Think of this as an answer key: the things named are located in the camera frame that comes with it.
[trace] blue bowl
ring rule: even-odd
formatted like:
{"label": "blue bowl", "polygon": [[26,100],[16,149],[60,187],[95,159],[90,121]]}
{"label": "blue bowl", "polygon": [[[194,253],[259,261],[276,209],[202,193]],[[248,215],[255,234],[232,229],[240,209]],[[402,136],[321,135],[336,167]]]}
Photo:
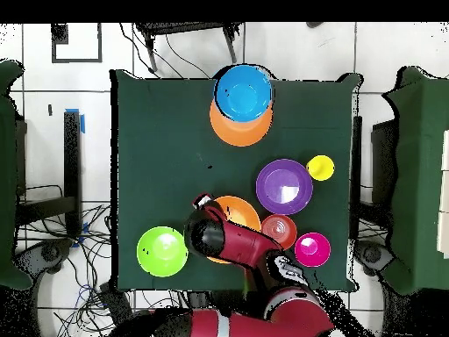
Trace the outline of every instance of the blue bowl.
{"label": "blue bowl", "polygon": [[215,103],[229,119],[246,123],[268,108],[271,83],[257,66],[238,65],[227,70],[216,82]]}

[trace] pink cup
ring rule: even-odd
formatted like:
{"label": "pink cup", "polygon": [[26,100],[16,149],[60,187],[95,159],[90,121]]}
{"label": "pink cup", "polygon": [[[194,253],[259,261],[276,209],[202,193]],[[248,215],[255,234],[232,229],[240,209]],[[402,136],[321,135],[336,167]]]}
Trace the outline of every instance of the pink cup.
{"label": "pink cup", "polygon": [[316,268],[331,255],[331,243],[320,233],[306,233],[295,244],[296,259],[303,266]]}

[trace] green bowl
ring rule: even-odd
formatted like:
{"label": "green bowl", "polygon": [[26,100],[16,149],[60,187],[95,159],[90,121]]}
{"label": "green bowl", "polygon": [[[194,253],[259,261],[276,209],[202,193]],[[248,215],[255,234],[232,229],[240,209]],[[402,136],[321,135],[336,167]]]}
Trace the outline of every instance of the green bowl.
{"label": "green bowl", "polygon": [[176,274],[185,265],[188,254],[183,236],[166,226],[148,230],[137,244],[137,260],[152,276]]}

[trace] orange plate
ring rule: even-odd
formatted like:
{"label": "orange plate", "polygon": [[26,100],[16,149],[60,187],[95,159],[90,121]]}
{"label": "orange plate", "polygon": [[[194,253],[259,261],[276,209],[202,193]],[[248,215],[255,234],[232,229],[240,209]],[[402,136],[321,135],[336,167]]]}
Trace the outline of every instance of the orange plate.
{"label": "orange plate", "polygon": [[[230,196],[218,197],[215,201],[220,204],[228,221],[260,231],[261,225],[257,211],[247,201]],[[219,263],[229,263],[212,257],[208,259]]]}
{"label": "orange plate", "polygon": [[233,146],[250,146],[267,134],[273,122],[272,103],[258,118],[247,123],[237,123],[223,116],[212,100],[210,104],[210,123],[217,136]]}

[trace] dark green tabletop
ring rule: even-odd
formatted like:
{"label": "dark green tabletop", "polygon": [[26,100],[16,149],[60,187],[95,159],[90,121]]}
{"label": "dark green tabletop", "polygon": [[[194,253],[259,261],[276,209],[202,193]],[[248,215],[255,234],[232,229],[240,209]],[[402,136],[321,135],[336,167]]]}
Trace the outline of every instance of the dark green tabletop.
{"label": "dark green tabletop", "polygon": [[182,233],[192,201],[203,192],[242,197],[263,220],[270,213],[255,193],[262,168],[280,158],[305,165],[313,156],[327,154],[334,160],[334,175],[314,182],[309,204],[290,217],[299,235],[320,232],[331,243],[328,262],[305,269],[312,288],[318,280],[328,290],[353,290],[346,279],[346,252],[352,93],[358,75],[341,82],[272,81],[273,125],[250,147],[230,146],[213,132],[209,109],[215,80],[143,80],[124,71],[116,71],[116,77],[120,289],[243,289],[241,268],[195,254],[174,276],[150,276],[136,258],[138,240],[154,226]]}

